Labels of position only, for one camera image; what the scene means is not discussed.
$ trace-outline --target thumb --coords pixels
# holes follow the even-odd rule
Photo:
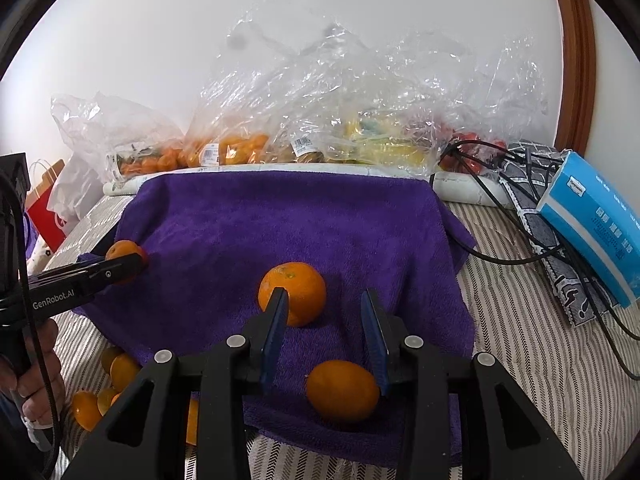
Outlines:
[[[18,379],[15,378],[14,371],[9,363],[0,356],[0,388],[15,390],[18,387]]]

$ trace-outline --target screw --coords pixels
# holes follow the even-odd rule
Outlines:
[[[246,339],[239,334],[230,335],[226,340],[226,345],[231,348],[240,348],[244,343],[246,343]]]
[[[419,335],[408,335],[404,338],[404,344],[409,348],[422,348],[424,341]]]
[[[154,360],[156,363],[162,364],[169,362],[171,357],[173,357],[173,355],[170,350],[159,350],[156,352],[156,355],[154,355]]]
[[[495,357],[487,352],[478,354],[478,362],[482,366],[493,366],[495,364]]]

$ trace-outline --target white wall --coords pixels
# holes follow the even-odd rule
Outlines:
[[[260,0],[58,0],[0,83],[0,152],[29,160],[68,155],[49,115],[53,93],[117,94],[186,129],[215,47]],[[562,77],[556,0],[299,0],[385,44],[411,29],[441,29],[479,55],[529,35],[546,78],[555,132]]]
[[[591,10],[598,80],[586,159],[640,213],[640,62],[593,0]]]

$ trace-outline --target finger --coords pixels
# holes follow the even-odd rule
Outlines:
[[[62,366],[60,365],[60,359],[53,352],[44,354],[44,362],[47,365],[47,372],[49,379],[53,378],[60,373]],[[23,397],[29,397],[44,386],[42,380],[42,374],[40,373],[40,367],[38,364],[34,364],[25,374],[18,379],[18,393]]]
[[[9,363],[0,356],[0,389],[15,390],[18,381]]]
[[[61,376],[57,376],[51,381],[51,389],[56,400],[56,407],[61,407],[58,399],[62,397],[64,400],[65,383]],[[46,389],[35,392],[29,399],[24,401],[22,412],[31,422],[38,421],[41,424],[51,424],[51,409],[49,406],[49,397]]]
[[[42,347],[42,353],[51,352],[58,338],[58,324],[52,319],[47,319],[38,327],[38,339]],[[33,348],[33,339],[28,336],[24,338],[24,344],[29,352],[35,352]]]

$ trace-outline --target blue box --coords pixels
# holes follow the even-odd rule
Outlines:
[[[589,163],[571,152],[537,211],[591,264],[620,305],[640,298],[640,222]]]

